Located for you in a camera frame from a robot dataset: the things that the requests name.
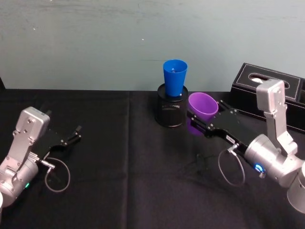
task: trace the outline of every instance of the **purple cup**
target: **purple cup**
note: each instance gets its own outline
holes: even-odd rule
[[[208,94],[195,92],[189,96],[188,109],[191,110],[198,118],[203,121],[210,121],[218,112],[218,103]],[[191,119],[186,120],[187,129],[193,135],[202,135],[196,128],[191,126]]]

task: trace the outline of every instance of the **blue cup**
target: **blue cup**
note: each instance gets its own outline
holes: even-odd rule
[[[183,90],[187,64],[181,60],[169,60],[163,64],[165,93],[168,96],[180,96]]]

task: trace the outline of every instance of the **label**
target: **label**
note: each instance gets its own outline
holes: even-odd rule
[[[235,144],[235,140],[233,138],[231,138],[229,135],[227,135],[225,138],[227,140],[229,140],[230,142],[232,142],[233,144]]]

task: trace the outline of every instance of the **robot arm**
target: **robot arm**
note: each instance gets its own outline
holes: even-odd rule
[[[198,119],[188,111],[191,125],[206,137],[218,136],[233,146],[237,153],[256,171],[260,178],[268,175],[287,192],[291,205],[305,213],[305,164],[295,156],[297,144],[286,128],[285,85],[283,81],[270,79],[256,89],[257,106],[264,111],[267,135],[258,134],[242,125],[237,119],[237,110],[222,100],[220,112],[209,122]]]
[[[54,146],[67,147],[80,140],[78,127],[73,136],[64,141],[50,129],[47,130],[50,117],[39,110],[24,109],[13,131],[13,142],[9,153],[0,165],[0,194],[3,196],[2,207],[11,205],[26,185],[38,173],[38,163],[49,168],[55,166],[45,161]]]

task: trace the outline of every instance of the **cable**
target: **cable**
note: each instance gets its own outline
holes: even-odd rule
[[[49,175],[49,173],[50,173],[49,170],[48,170],[46,176],[44,177],[44,183],[46,184],[46,186],[47,186],[47,188],[48,188],[49,190],[51,190],[52,192],[56,192],[56,193],[63,192],[64,190],[66,190],[66,189],[68,188],[68,186],[69,186],[69,184],[70,184],[70,179],[71,179],[70,170],[69,170],[68,166],[67,166],[63,161],[61,161],[61,160],[59,160],[59,159],[57,159],[57,158],[48,157],[47,159],[51,159],[51,160],[58,161],[58,162],[62,163],[62,164],[66,167],[66,169],[67,169],[67,172],[68,172],[68,183],[67,183],[66,187],[64,187],[63,189],[55,190],[55,189],[51,188],[51,187],[48,185],[47,178],[48,178],[48,175]]]
[[[222,171],[222,169],[221,169],[221,166],[220,166],[220,157],[221,157],[221,155],[222,155],[225,151],[227,151],[227,149],[221,151],[220,154],[219,154],[219,156],[218,156],[218,167],[219,167],[219,170],[220,170],[221,174],[223,175],[224,179],[226,180],[226,182],[228,182],[230,185],[235,186],[235,187],[242,186],[242,185],[244,184],[244,182],[245,182],[245,173],[244,173],[244,167],[243,167],[243,165],[242,165],[242,162],[240,161],[240,159],[239,159],[239,157],[237,156],[237,154],[232,154],[232,155],[236,157],[236,159],[237,159],[237,161],[238,161],[238,163],[239,163],[239,166],[240,166],[240,168],[241,168],[241,170],[242,170],[243,180],[242,180],[242,182],[241,182],[240,184],[233,184],[232,182],[230,182],[230,181],[227,179],[227,177],[225,176],[225,174],[224,174],[224,172]]]

